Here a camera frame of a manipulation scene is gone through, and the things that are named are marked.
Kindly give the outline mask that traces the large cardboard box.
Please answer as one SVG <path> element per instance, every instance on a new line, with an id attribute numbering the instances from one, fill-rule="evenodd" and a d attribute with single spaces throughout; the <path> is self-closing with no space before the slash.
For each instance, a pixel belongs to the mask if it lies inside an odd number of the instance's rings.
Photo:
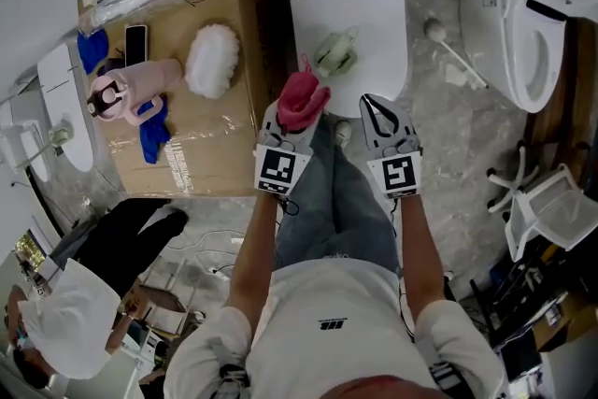
<path id="1" fill-rule="evenodd" d="M 125 190 L 132 196 L 250 196 L 253 149 L 263 114 L 296 65 L 290 0 L 184 0 L 135 16 L 149 28 L 149 58 L 185 62 L 202 27 L 237 35 L 239 61 L 230 89 L 211 100 L 185 81 L 167 95 L 171 141 L 156 164 L 144 160 L 139 130 L 123 119 L 99 126 Z"/>

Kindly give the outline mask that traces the person's blue jeans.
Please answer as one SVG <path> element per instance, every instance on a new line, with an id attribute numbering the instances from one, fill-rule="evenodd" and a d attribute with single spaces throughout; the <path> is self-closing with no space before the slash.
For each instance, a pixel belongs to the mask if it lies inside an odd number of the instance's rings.
<path id="1" fill-rule="evenodd" d="M 313 156 L 290 200 L 298 205 L 278 229 L 275 268 L 324 258 L 376 264 L 399 277 L 401 267 L 392 222 L 365 175 L 336 145 L 322 118 L 312 138 Z"/>

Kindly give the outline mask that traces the white toilet with flat lid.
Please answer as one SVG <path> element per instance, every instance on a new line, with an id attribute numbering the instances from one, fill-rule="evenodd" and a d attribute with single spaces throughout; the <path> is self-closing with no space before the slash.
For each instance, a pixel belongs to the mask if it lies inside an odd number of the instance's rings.
<path id="1" fill-rule="evenodd" d="M 62 43 L 37 63 L 42 95 L 53 126 L 68 123 L 72 138 L 63 146 L 66 159 L 79 171 L 94 165 L 93 123 L 85 107 L 85 72 L 76 45 Z"/>

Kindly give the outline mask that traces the pale green toilet brush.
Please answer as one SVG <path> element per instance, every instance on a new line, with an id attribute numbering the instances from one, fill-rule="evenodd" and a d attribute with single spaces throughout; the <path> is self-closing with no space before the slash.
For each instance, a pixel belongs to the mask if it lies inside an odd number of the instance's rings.
<path id="1" fill-rule="evenodd" d="M 342 58 L 349 48 L 354 49 L 354 43 L 358 34 L 359 28 L 357 26 L 350 26 L 342 32 L 333 32 L 324 39 L 314 54 L 316 71 L 322 78 L 324 76 L 320 74 L 320 65 L 323 64 L 323 58 L 327 53 L 331 51 L 331 57 L 335 60 Z"/>
<path id="2" fill-rule="evenodd" d="M 53 127 L 49 132 L 50 146 L 54 149 L 61 148 L 65 143 L 73 138 L 72 127 L 67 124 L 61 124 Z"/>

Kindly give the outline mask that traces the white toilet with open seat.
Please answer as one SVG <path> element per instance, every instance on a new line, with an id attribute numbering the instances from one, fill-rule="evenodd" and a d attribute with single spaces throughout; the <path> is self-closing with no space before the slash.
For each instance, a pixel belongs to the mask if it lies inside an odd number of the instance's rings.
<path id="1" fill-rule="evenodd" d="M 555 90 L 573 18 L 598 23 L 598 0 L 460 0 L 463 47 L 473 67 L 528 113 L 543 109 Z"/>

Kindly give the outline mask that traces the person's left forearm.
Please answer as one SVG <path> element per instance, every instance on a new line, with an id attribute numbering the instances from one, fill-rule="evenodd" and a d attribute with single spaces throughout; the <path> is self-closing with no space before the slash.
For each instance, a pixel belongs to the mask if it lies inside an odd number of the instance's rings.
<path id="1" fill-rule="evenodd" d="M 277 199 L 259 192 L 244 242 L 236 257 L 230 293 L 225 303 L 240 310 L 254 334 L 266 303 L 275 264 Z"/>

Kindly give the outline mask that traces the white plastic chair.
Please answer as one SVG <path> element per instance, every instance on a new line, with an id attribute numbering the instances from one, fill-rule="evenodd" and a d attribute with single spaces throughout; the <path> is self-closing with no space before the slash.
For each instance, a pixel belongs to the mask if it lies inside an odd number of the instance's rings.
<path id="1" fill-rule="evenodd" d="M 538 165 L 526 170 L 528 148 L 522 140 L 517 144 L 517 154 L 514 178 L 502 178 L 493 168 L 486 173 L 490 183 L 505 190 L 502 197 L 487 203 L 487 210 L 503 214 L 513 262 L 520 261 L 527 244 L 539 236 L 569 251 L 598 229 L 598 201 L 584 194 L 568 166 L 559 164 L 542 176 Z"/>

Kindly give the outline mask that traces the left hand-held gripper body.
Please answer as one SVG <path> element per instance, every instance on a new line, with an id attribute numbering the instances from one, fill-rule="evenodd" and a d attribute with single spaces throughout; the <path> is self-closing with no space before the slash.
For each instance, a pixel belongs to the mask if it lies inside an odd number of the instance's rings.
<path id="1" fill-rule="evenodd" d="M 254 187 L 288 197 L 313 156 L 303 135 L 284 136 L 262 130 L 254 150 Z"/>

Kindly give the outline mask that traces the blue cloth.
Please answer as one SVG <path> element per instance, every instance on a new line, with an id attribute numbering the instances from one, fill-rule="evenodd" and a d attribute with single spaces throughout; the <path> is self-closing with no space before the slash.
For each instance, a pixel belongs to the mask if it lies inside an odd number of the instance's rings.
<path id="1" fill-rule="evenodd" d="M 171 134 L 165 124 L 168 115 L 167 95 L 162 93 L 161 110 L 139 126 L 141 151 L 147 164 L 158 162 L 160 147 L 171 139 Z"/>
<path id="2" fill-rule="evenodd" d="M 107 32 L 105 29 L 100 29 L 88 36 L 78 32 L 77 45 L 83 69 L 86 74 L 91 74 L 108 55 Z"/>

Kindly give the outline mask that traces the pink cloth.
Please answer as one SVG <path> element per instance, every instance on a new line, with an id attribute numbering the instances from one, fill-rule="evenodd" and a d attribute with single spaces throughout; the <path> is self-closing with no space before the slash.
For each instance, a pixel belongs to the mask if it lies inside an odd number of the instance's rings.
<path id="1" fill-rule="evenodd" d="M 307 56 L 304 69 L 292 73 L 278 98 L 277 121 L 284 134 L 304 131 L 318 120 L 331 99 L 329 87 L 320 86 Z"/>

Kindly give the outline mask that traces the brown wooden platform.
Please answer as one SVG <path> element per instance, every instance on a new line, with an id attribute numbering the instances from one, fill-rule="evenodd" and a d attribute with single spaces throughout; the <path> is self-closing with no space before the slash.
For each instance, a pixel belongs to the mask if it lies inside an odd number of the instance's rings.
<path id="1" fill-rule="evenodd" d="M 597 96 L 598 24 L 570 20 L 555 90 L 540 112 L 527 116 L 523 134 L 543 171 L 566 164 L 573 179 L 583 182 L 590 160 Z"/>

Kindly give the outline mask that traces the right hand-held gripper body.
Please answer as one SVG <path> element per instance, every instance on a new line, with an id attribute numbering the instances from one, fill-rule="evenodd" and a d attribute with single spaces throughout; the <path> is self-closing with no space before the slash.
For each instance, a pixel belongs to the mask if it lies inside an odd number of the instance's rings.
<path id="1" fill-rule="evenodd" d="M 401 127 L 389 136 L 374 134 L 369 148 L 373 159 L 367 165 L 387 198 L 420 193 L 422 147 L 412 127 Z"/>

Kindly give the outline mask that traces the black smartphone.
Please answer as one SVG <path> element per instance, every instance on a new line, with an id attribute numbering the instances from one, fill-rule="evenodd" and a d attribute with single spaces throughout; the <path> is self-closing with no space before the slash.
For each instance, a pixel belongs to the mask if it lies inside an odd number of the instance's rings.
<path id="1" fill-rule="evenodd" d="M 124 61 L 126 66 L 148 60 L 148 26 L 128 25 L 124 29 Z"/>

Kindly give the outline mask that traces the white round-head brush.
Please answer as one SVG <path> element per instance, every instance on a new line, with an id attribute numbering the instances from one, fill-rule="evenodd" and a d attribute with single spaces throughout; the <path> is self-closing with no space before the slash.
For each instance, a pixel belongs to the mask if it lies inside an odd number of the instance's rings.
<path id="1" fill-rule="evenodd" d="M 424 34 L 433 42 L 442 46 L 450 55 L 452 55 L 470 74 L 473 75 L 477 84 L 488 89 L 486 80 L 479 75 L 476 69 L 465 60 L 453 47 L 447 42 L 447 29 L 444 24 L 436 18 L 429 18 L 423 24 Z"/>

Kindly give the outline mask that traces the person in white coat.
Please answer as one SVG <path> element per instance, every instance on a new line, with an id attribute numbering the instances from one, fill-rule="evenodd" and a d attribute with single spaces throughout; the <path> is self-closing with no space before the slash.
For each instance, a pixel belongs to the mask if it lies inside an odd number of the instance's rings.
<path id="1" fill-rule="evenodd" d="M 257 328 L 239 309 L 222 308 L 178 348 L 165 399 L 208 399 L 223 382 L 226 360 L 244 370 L 249 399 L 320 399 L 354 379 L 380 376 L 437 388 L 444 372 L 461 378 L 475 399 L 495 399 L 505 375 L 459 304 L 432 302 L 409 333 L 397 276 L 347 258 L 274 272 Z"/>

